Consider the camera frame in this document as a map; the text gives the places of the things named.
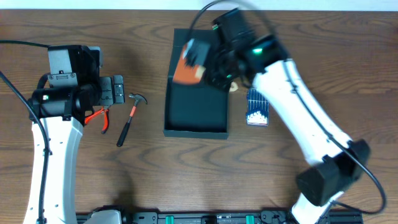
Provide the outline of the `orange scraper wooden handle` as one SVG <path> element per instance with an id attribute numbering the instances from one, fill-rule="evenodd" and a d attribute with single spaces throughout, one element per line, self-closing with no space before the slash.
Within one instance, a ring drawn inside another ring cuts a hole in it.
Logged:
<path id="1" fill-rule="evenodd" d="M 185 60 L 183 59 L 183 51 L 185 50 L 186 44 L 182 47 L 181 54 L 178 58 L 177 66 L 172 77 L 172 81 L 181 85 L 198 85 L 200 83 L 204 84 L 203 78 L 206 68 L 208 66 L 208 56 L 210 56 L 212 52 L 212 47 L 208 52 L 204 65 L 196 65 L 194 67 L 190 67 L 188 65 L 185 65 Z M 229 92 L 234 92 L 237 89 L 237 84 L 235 82 L 232 82 Z"/>

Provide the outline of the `dark green lidded box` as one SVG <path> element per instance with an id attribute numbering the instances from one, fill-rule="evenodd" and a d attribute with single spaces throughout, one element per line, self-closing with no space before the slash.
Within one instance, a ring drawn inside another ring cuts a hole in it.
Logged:
<path id="1" fill-rule="evenodd" d="M 164 136 L 227 139 L 229 94 L 204 83 L 188 86 L 172 81 L 188 29 L 175 29 L 167 74 Z"/>

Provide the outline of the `blue precision screwdriver case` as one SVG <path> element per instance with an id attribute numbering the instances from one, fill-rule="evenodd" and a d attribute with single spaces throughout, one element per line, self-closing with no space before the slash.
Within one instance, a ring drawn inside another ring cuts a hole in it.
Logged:
<path id="1" fill-rule="evenodd" d="M 247 92 L 246 124 L 263 127 L 269 124 L 269 102 L 254 88 Z"/>

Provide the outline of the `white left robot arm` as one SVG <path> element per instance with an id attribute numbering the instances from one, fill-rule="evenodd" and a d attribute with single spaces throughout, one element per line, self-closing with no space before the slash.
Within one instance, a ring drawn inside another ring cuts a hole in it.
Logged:
<path id="1" fill-rule="evenodd" d="M 100 76 L 99 47 L 58 45 L 48 48 L 50 72 L 29 98 L 34 164 L 24 223 L 77 223 L 76 159 L 83 128 L 109 108 L 123 104 L 123 77 Z"/>

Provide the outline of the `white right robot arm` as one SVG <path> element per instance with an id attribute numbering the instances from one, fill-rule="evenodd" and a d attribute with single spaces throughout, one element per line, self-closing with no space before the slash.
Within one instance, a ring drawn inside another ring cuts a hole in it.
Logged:
<path id="1" fill-rule="evenodd" d="M 218 44 L 189 30 L 179 65 L 184 73 L 203 70 L 184 84 L 204 82 L 227 90 L 234 79 L 255 89 L 276 110 L 308 163 L 296 183 L 300 196 L 290 209 L 293 223 L 318 223 L 363 174 L 370 156 L 366 141 L 355 141 L 325 113 L 302 80 L 296 64 L 271 31 L 257 37 L 239 9 L 213 23 Z"/>

